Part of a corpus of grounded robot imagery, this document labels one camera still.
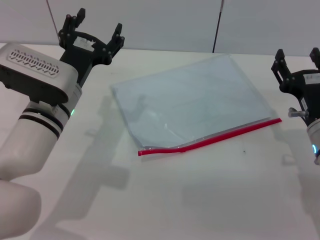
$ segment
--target table surface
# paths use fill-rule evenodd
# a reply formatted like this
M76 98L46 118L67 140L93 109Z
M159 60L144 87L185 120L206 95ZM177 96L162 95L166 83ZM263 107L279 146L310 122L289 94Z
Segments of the table surface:
M186 153L137 156L110 86L214 55L123 49L96 66L43 169L14 180L42 199L37 225L15 239L319 239L320 168L303 121L287 116L299 105L279 91L274 56L232 55L282 123ZM315 68L308 57L286 61L292 72ZM0 92L2 144L28 98L2 84Z

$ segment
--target clear plastic bag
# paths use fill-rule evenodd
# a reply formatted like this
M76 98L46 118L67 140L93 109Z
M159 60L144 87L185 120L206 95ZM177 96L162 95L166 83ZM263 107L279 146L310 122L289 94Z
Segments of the clear plastic bag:
M139 156L185 152L281 121L229 55L112 90Z

